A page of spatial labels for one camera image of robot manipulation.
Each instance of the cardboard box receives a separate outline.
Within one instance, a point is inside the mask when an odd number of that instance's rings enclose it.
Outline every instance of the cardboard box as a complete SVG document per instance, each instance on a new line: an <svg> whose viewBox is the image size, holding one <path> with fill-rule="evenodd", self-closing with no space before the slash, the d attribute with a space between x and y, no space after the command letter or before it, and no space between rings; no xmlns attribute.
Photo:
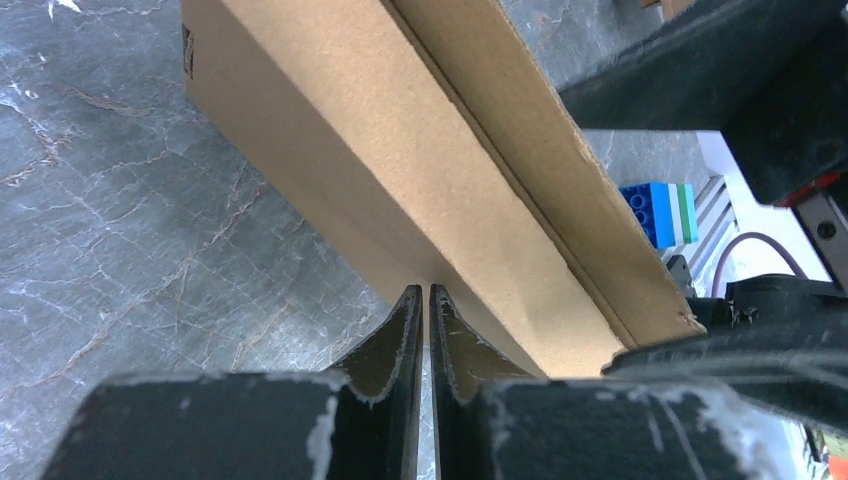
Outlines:
<svg viewBox="0 0 848 480"><path fill-rule="evenodd" d="M386 300L537 375L700 331L496 0L183 0L190 98Z"/></svg>
<svg viewBox="0 0 848 480"><path fill-rule="evenodd" d="M693 0L640 0L642 8L653 7L662 2L663 19L667 22L682 12Z"/></svg>

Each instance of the toy brick stack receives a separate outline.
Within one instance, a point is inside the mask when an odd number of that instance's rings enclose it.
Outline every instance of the toy brick stack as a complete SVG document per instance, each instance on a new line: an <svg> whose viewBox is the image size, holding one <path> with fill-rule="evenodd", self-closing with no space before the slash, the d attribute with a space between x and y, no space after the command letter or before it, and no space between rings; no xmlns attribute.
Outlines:
<svg viewBox="0 0 848 480"><path fill-rule="evenodd" d="M692 185L644 183L621 189L654 248L698 241Z"/></svg>

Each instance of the purple cable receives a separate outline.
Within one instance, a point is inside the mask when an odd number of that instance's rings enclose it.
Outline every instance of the purple cable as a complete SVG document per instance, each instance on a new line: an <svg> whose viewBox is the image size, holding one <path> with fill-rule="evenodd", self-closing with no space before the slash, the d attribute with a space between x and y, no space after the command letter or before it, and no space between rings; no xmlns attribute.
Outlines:
<svg viewBox="0 0 848 480"><path fill-rule="evenodd" d="M792 255L789 254L789 251L784 248L783 245L777 243L777 240L769 237L764 233L759 232L746 232L738 237L734 238L727 247L721 252L721 257L718 259L718 265L716 265L716 273L715 277L713 277L713 290L711 296L713 298L718 297L718 289L721 286L721 274L724 271L724 264L727 263L727 259L730 258L730 253L736 248L736 245L744 242L749 238L756 238L757 240L762 240L771 246L771 248L775 249L777 253L783 258L783 260L789 265L789 268L792 270L792 273L795 274L798 278L807 278L807 274L804 273L804 270L801 268L801 265L798 265L798 262L792 258Z"/></svg>

